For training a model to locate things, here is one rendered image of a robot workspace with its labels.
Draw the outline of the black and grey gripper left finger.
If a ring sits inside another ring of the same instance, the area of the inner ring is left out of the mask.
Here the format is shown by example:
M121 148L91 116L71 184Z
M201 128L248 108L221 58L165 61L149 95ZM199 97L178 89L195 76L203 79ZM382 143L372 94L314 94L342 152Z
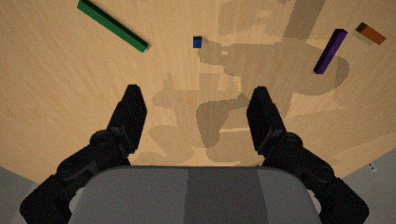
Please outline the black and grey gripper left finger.
M131 165L129 154L138 149L147 108L137 84L129 84L106 130L94 133L85 146L63 160L20 205L27 224L68 224L69 204L76 192L97 173Z

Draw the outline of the green rod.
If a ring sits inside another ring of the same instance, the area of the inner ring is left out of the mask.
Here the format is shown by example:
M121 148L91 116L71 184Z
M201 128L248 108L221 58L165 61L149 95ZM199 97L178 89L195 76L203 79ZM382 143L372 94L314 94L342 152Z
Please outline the green rod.
M79 0L77 8L140 52L143 53L146 50L148 46L147 42L145 42L143 39L134 34L132 31L123 26L121 23L112 18L89 0Z

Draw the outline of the small blue block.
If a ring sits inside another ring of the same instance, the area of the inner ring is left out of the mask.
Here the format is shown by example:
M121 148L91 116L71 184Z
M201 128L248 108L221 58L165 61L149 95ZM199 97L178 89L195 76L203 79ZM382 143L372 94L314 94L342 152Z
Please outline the small blue block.
M202 36L193 36L193 48L201 48Z

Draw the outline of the orange-brown rectangular bar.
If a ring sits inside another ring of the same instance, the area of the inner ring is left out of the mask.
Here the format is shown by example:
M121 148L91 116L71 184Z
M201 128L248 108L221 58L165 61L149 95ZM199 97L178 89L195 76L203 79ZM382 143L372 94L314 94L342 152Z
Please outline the orange-brown rectangular bar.
M378 33L373 28L371 28L370 26L366 25L363 22L355 30L378 45L380 45L383 41L387 39L386 37L384 37L383 35L381 35L380 33Z

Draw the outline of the dark purple rod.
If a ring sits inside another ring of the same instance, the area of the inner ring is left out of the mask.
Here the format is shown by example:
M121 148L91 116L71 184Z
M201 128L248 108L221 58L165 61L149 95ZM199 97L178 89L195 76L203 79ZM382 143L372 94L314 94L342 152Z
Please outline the dark purple rod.
M344 29L335 29L313 71L323 74L347 35Z

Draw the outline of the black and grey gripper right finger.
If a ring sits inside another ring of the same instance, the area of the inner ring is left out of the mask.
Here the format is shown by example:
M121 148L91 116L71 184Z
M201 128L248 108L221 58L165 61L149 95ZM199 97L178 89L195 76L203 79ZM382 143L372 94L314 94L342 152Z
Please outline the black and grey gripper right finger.
M301 138L287 132L276 105L265 86L254 89L246 116L261 167L294 173L321 205L322 224L363 224L369 216L367 204L324 160L303 147ZM295 170L295 171L294 171Z

